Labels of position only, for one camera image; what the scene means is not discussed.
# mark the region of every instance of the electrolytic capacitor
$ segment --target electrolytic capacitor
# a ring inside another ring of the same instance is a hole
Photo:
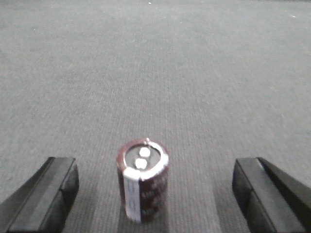
[[[149,138],[125,144],[117,156],[120,196],[126,215],[135,222],[159,216],[165,207],[169,157]]]

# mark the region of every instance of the gray carpet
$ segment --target gray carpet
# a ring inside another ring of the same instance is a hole
[[[0,201],[73,156],[64,233],[247,233],[235,158],[311,186],[311,2],[150,1],[0,0]],[[171,166],[167,215],[140,226],[115,156],[144,136]]]

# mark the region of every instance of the capacitor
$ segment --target capacitor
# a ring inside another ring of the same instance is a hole
[[[168,165],[166,148],[149,138],[121,147],[117,156],[119,188],[129,219],[147,222],[161,215],[167,199]]]

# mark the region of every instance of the white label strip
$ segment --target white label strip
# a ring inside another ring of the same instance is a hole
[[[136,170],[127,167],[123,171],[123,179],[126,215],[140,222],[139,174]]]

